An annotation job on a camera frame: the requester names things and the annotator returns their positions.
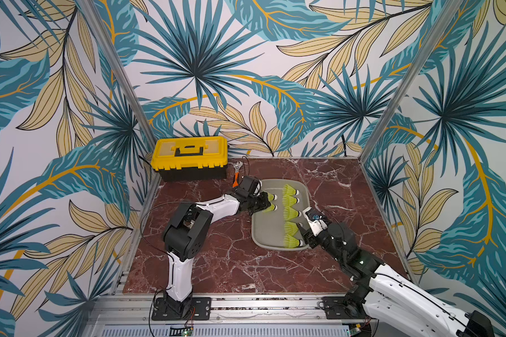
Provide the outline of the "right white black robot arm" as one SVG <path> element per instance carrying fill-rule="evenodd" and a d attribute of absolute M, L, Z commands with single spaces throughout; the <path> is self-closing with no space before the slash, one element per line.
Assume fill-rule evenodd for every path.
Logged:
<path fill-rule="evenodd" d="M 320 220 L 298 228 L 311 248 L 326 251 L 354 283 L 338 305 L 347 317 L 385 322 L 408 336 L 493 336 L 488 317 L 460 310 L 408 281 L 362 249 L 346 225 Z"/>

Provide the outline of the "yellow-green shuttlecock two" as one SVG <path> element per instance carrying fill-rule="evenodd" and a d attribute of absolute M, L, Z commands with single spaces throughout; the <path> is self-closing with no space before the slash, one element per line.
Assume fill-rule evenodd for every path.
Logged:
<path fill-rule="evenodd" d="M 285 184 L 283 186 L 283 196 L 284 197 L 296 197 L 299 195 L 298 189 L 294 188 L 290 184 Z"/>

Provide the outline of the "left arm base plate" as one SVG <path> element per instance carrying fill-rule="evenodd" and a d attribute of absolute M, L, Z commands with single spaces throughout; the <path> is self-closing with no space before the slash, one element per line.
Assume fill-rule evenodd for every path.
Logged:
<path fill-rule="evenodd" d="M 150 319 L 156 322 L 185 321 L 186 319 L 208 321 L 211 314 L 211 304 L 210 297 L 187 298 L 184 302 L 159 297 L 153 304 Z"/>

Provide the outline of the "yellow-green shuttlecock three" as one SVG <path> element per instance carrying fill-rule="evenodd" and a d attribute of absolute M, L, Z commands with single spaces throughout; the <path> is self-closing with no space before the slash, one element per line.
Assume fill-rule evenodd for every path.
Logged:
<path fill-rule="evenodd" d="M 283 209 L 283 218 L 285 221 L 291 221 L 300 217 L 300 212 L 292 207 L 285 207 Z"/>

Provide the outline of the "yellow-green shuttlecock five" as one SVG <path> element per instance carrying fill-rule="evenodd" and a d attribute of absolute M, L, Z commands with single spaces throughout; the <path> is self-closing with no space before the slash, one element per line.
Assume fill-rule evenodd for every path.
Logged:
<path fill-rule="evenodd" d="M 275 211 L 277 209 L 277 206 L 275 204 L 270 204 L 269 207 L 267 207 L 266 209 L 263 210 L 264 213 L 267 213 L 267 212 L 270 212 L 270 211 Z"/>

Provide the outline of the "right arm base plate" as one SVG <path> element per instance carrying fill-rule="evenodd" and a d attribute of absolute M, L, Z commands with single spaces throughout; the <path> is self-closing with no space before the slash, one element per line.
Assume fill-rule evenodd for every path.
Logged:
<path fill-rule="evenodd" d="M 320 302 L 327 320 L 365 320 L 362 305 L 347 296 L 326 296 Z"/>

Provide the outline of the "yellow-green shuttlecock six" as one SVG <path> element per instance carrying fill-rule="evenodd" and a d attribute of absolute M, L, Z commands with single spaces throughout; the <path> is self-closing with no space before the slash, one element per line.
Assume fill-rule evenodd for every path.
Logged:
<path fill-rule="evenodd" d="M 294 236 L 299 232 L 298 225 L 296 223 L 287 221 L 284 224 L 284 231 L 286 235 Z"/>

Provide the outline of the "yellow-green shuttlecock one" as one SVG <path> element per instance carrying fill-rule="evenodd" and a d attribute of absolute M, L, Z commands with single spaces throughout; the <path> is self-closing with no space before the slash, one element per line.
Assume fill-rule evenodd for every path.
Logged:
<path fill-rule="evenodd" d="M 284 207 L 292 207 L 299 202 L 299 198 L 292 195 L 284 195 L 282 198 L 282 203 Z"/>

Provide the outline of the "grey plastic storage tray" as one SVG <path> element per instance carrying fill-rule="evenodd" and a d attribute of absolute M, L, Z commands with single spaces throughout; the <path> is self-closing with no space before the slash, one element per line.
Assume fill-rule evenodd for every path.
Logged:
<path fill-rule="evenodd" d="M 285 237 L 283 218 L 283 186 L 290 184 L 294 188 L 298 189 L 299 202 L 292 206 L 292 208 L 300 212 L 300 217 L 291 220 L 290 222 L 296 223 L 297 225 L 302 224 L 306 228 L 309 228 L 309 224 L 304 216 L 304 210 L 310 207 L 309 192 L 306 189 L 306 185 L 299 181 L 291 181 L 285 179 L 265 179 L 262 181 L 261 190 L 263 192 L 271 193 L 277 196 L 277 199 L 271 201 L 272 204 L 277 206 L 275 211 L 264 213 L 260 211 L 252 215 L 252 239 L 255 244 L 264 249 L 271 249 L 276 251 L 301 251 L 309 248 L 300 231 L 294 235 L 299 240 L 302 240 L 303 245 L 297 249 L 286 249 L 283 247 L 283 238 Z"/>

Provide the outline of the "yellow-green shuttlecock four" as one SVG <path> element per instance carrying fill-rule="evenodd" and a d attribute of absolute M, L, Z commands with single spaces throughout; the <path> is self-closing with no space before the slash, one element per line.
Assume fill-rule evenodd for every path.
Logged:
<path fill-rule="evenodd" d="M 286 234 L 283 238 L 283 247 L 286 249 L 297 249 L 303 245 L 302 240 L 297 239 L 296 237 Z"/>

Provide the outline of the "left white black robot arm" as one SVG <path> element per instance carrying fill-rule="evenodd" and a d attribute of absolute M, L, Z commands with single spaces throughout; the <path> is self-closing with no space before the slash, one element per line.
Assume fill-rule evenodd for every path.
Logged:
<path fill-rule="evenodd" d="M 259 179 L 246 176 L 238 186 L 216 199 L 178 205 L 162 235 L 169 262 L 163 299 L 172 313 L 183 318 L 193 309 L 193 261 L 211 224 L 242 212 L 253 215 L 268 209 L 271 202 L 261 187 Z"/>

